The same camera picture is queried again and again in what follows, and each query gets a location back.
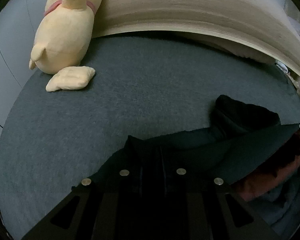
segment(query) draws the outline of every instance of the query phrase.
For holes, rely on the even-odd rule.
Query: gray felt mat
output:
[[[264,106],[282,124],[300,122],[300,100],[275,66],[182,41],[112,36],[91,41],[83,90],[48,93],[40,70],[15,102],[0,138],[0,208],[19,240],[82,178],[122,148],[209,126],[220,94]]]

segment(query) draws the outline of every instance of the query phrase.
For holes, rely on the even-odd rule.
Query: white object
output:
[[[78,66],[88,50],[94,14],[101,0],[48,0],[34,38],[29,68],[47,74]],[[91,68],[70,68],[53,77],[46,90],[80,89],[94,75]]]
[[[280,62],[279,60],[275,61],[275,64],[278,68],[280,68],[283,72],[285,72],[286,74],[289,72],[287,66],[285,64],[283,64],[282,62]]]
[[[47,92],[59,89],[81,89],[84,88],[95,74],[91,67],[65,67],[55,74],[46,86]]]

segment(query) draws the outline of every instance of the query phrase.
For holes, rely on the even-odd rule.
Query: stuffed animal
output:
[[[55,74],[47,91],[81,89],[95,74],[78,67],[87,52],[101,0],[47,0],[31,51],[29,68]]]

